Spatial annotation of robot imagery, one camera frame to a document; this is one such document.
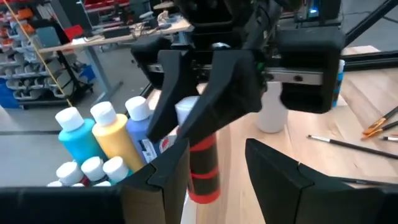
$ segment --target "black aluminum frame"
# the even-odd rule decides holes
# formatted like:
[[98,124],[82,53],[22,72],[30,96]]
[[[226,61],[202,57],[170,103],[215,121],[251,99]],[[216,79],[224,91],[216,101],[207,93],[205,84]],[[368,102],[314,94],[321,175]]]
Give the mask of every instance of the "black aluminum frame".
[[[358,25],[346,34],[346,46],[352,43],[378,20],[398,5],[397,0],[386,0]],[[398,67],[398,50],[368,54],[344,55],[346,71],[371,70]]]

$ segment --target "yellow paint bottle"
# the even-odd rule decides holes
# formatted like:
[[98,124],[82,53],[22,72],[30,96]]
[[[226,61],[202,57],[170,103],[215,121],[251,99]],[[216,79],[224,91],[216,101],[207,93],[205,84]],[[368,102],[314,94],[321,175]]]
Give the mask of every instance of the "yellow paint bottle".
[[108,101],[94,105],[90,113],[96,121],[92,132],[107,157],[120,156],[134,172],[141,169],[144,163],[126,129],[126,115],[116,114]]

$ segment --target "red stripe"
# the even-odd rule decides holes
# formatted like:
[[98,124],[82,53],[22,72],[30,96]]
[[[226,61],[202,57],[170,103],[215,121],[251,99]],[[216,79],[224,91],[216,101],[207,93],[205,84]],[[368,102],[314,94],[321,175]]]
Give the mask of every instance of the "red stripe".
[[200,204],[208,204],[211,202],[214,202],[215,200],[218,199],[218,197],[221,194],[221,190],[217,189],[216,191],[214,191],[213,193],[209,194],[209,195],[195,195],[193,192],[188,191],[189,193],[189,197],[196,203],[200,203]]
[[207,174],[193,174],[191,173],[191,176],[196,178],[196,179],[211,179],[215,177],[218,174],[218,166],[214,168],[212,171],[210,171]]
[[204,140],[200,141],[198,144],[192,146],[190,151],[195,152],[195,151],[202,151],[208,149],[210,146],[214,145],[215,142],[216,142],[216,134],[211,134]]

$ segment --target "white bottle cap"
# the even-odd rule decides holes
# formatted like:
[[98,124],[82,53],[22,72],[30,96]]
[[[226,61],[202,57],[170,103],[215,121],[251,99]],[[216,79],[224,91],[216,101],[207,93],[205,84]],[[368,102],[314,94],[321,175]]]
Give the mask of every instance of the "white bottle cap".
[[75,107],[69,107],[59,111],[55,115],[55,119],[65,131],[76,130],[85,123],[85,120],[81,117],[79,111]]
[[116,121],[116,112],[108,101],[97,103],[90,109],[90,113],[100,126],[107,126]]
[[62,183],[59,180],[57,180],[57,181],[53,181],[53,182],[47,184],[47,186],[48,187],[62,187]]
[[84,187],[84,184],[81,183],[77,183],[77,184],[73,184],[72,187]]
[[110,186],[112,186],[112,185],[109,181],[104,181],[104,182],[94,185],[94,187],[110,187]]
[[122,181],[129,174],[129,168],[124,163],[122,157],[115,156],[105,162],[104,172],[113,182]]
[[175,112],[177,113],[178,125],[182,125],[189,113],[191,112],[195,103],[197,103],[199,96],[188,96],[179,101],[175,105]]
[[60,182],[67,186],[79,183],[84,176],[76,162],[66,162],[62,164],[57,169],[56,174]]
[[346,62],[344,60],[340,60],[338,64],[338,73],[341,73],[344,71],[344,66],[346,65]]
[[103,165],[104,161],[100,157],[91,157],[81,165],[81,171],[86,174],[89,180],[97,181],[106,175],[102,170]]
[[133,121],[142,121],[150,116],[148,102],[142,96],[130,98],[124,105]]

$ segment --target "label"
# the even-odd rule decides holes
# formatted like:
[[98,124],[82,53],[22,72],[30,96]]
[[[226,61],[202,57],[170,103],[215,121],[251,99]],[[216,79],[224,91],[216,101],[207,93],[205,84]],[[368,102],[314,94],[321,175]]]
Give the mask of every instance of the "label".
[[143,140],[140,140],[138,142],[141,145],[142,154],[145,157],[145,161],[147,163],[150,163],[151,161],[153,161],[156,158],[157,155],[156,155],[156,152],[155,152],[155,147],[151,143],[151,141],[148,140],[148,139],[143,139]]

